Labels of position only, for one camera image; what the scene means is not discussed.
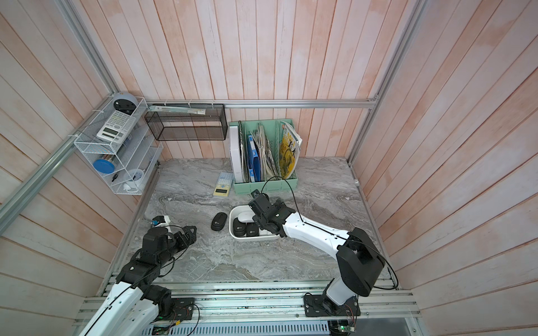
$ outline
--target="magazine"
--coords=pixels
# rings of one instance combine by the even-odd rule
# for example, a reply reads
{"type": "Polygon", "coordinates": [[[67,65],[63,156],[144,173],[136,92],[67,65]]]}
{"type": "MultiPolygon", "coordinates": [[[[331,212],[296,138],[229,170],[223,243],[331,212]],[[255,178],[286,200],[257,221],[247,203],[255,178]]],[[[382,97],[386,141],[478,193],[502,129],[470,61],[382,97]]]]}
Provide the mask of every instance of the magazine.
{"type": "Polygon", "coordinates": [[[280,127],[282,127],[282,142],[280,143],[278,160],[280,176],[287,179],[291,177],[295,166],[297,166],[302,139],[289,123],[281,121],[280,127]]]}

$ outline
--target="gray marble surface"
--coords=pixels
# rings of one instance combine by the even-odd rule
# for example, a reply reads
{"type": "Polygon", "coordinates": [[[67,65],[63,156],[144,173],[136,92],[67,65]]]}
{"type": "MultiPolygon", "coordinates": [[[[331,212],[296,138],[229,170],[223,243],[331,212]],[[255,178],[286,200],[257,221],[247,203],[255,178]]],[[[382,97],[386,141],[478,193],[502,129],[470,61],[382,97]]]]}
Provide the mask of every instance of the gray marble surface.
{"type": "MultiPolygon", "coordinates": [[[[222,171],[231,171],[229,159],[181,159],[164,162],[144,217],[138,222],[124,264],[141,247],[141,239],[157,215],[169,215],[173,225],[195,225],[197,241],[161,280],[170,282],[329,280],[339,275],[337,262],[317,248],[292,238],[239,242],[225,226],[212,231],[218,212],[229,213],[246,205],[250,195],[215,197],[213,190],[222,171]]],[[[302,215],[332,227],[364,229],[379,248],[366,208],[350,168],[343,158],[302,158],[297,167],[295,197],[302,215]]],[[[295,208],[291,192],[268,193],[295,208]]],[[[386,278],[387,272],[381,274],[386,278]]]]}

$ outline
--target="calculator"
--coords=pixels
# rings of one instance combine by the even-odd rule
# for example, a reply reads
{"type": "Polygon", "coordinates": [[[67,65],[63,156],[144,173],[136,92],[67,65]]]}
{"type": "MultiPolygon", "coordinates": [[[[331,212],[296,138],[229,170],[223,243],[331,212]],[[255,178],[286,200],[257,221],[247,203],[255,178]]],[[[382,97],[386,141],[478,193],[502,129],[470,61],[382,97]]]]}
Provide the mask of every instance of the calculator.
{"type": "Polygon", "coordinates": [[[122,144],[129,134],[129,121],[131,117],[123,112],[114,111],[97,133],[103,140],[122,144]]]}
{"type": "Polygon", "coordinates": [[[233,182],[233,173],[222,172],[218,176],[217,185],[215,186],[214,196],[228,197],[233,182]]]}

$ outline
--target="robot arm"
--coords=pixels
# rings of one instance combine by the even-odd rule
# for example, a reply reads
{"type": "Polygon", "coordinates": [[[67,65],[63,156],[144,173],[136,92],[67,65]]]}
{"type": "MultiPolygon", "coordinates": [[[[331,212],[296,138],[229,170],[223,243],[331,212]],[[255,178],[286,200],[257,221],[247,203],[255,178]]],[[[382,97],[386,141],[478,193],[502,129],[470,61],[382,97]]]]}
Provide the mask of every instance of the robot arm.
{"type": "Polygon", "coordinates": [[[194,300],[172,299],[169,289],[151,283],[174,254],[196,241],[195,226],[185,226],[183,230],[184,233],[175,234],[166,227],[148,230],[142,248],[122,268],[104,303],[80,336],[138,336],[159,316],[179,319],[181,310],[194,300]]]}
{"type": "MultiPolygon", "coordinates": [[[[301,216],[280,199],[272,204],[269,198],[258,190],[252,192],[252,197],[253,200],[249,203],[254,212],[252,220],[261,229],[281,237],[302,240],[326,252],[338,262],[340,277],[329,283],[323,295],[317,298],[323,301],[322,309],[328,315],[341,313],[342,306],[355,294],[370,294],[385,266],[385,260],[364,230],[356,227],[348,232],[323,225],[301,216]]],[[[307,316],[307,301],[310,299],[305,296],[307,316]]]]}

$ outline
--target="white calculator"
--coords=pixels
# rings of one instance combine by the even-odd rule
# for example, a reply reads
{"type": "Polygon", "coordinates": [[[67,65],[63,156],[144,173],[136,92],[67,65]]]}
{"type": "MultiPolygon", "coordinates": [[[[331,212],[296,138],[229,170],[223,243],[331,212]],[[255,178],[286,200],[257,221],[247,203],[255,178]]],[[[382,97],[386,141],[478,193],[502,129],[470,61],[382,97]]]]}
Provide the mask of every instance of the white calculator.
{"type": "Polygon", "coordinates": [[[97,133],[97,137],[122,144],[129,134],[128,123],[130,120],[131,117],[129,115],[123,112],[114,111],[97,133]]]}

